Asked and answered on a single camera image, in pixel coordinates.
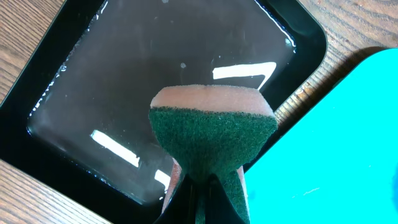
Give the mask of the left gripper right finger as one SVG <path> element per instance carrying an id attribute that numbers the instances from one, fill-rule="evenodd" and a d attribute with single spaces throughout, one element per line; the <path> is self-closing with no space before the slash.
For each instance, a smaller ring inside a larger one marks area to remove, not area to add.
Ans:
<path id="1" fill-rule="evenodd" d="M 205 223 L 244 224 L 215 174 L 211 174 L 205 184 Z"/>

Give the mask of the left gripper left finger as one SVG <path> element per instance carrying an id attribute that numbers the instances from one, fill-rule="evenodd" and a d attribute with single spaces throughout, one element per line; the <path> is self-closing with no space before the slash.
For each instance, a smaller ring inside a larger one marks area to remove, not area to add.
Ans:
<path id="1" fill-rule="evenodd" d="M 154 224 L 195 224 L 197 200 L 197 185 L 189 175 L 185 175 L 163 214 Z"/>

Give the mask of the green and pink sponge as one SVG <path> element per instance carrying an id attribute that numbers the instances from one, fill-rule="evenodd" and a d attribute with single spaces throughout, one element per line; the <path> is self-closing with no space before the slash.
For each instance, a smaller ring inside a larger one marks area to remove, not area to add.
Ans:
<path id="1" fill-rule="evenodd" d="M 239 217 L 249 223 L 243 166 L 278 127 L 261 93 L 228 85 L 169 86 L 152 99 L 149 120 L 158 143 L 174 160 L 163 206 L 185 175 L 204 182 L 215 174 Z"/>

